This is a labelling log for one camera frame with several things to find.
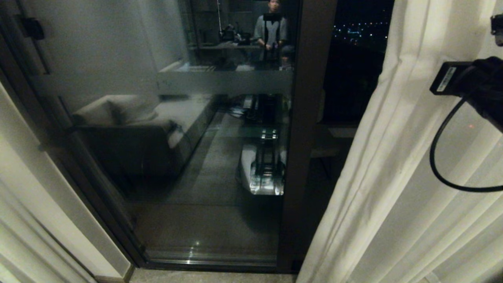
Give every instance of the curtain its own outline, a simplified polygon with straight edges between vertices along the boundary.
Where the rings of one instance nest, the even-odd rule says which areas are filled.
[[[429,87],[444,61],[498,56],[501,0],[395,0],[383,72],[297,282],[491,282],[503,270],[502,193],[435,179],[428,150],[459,101]],[[463,106],[437,148],[449,180],[503,184],[501,133]]]
[[[96,281],[59,246],[0,180],[0,281]]]

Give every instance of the sliding glass door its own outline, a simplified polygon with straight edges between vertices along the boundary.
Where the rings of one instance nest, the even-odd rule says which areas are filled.
[[[4,41],[34,90],[25,98],[64,140],[56,158],[88,182],[82,196],[137,265],[290,269],[322,83],[298,77],[322,76],[328,46],[305,46],[331,28],[303,41],[300,30],[334,14],[308,10],[300,26],[301,10],[296,0],[0,3]]]

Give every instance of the door frame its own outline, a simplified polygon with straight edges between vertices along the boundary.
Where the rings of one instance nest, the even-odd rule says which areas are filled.
[[[68,132],[44,110],[28,76],[15,59],[4,34],[0,34],[0,82],[22,116],[79,198],[120,251],[136,267],[181,270],[295,273],[295,243],[300,235],[304,189],[313,145],[314,125],[325,75],[337,0],[301,1],[298,21],[296,69],[292,87],[292,115],[285,193],[276,266],[186,264],[152,261],[135,241],[123,218],[99,190],[71,150]]]

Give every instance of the label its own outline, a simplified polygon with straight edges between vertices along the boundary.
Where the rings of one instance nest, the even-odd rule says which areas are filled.
[[[439,87],[437,88],[437,92],[442,92],[445,90],[445,88],[447,87],[447,85],[451,81],[452,75],[454,75],[454,72],[456,71],[456,69],[457,69],[456,67],[450,67],[447,70],[447,73],[445,74],[444,79],[442,80]]]

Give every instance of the night sky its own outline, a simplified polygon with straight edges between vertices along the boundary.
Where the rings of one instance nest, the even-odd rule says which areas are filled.
[[[339,0],[336,23],[390,19],[393,3],[394,0]]]

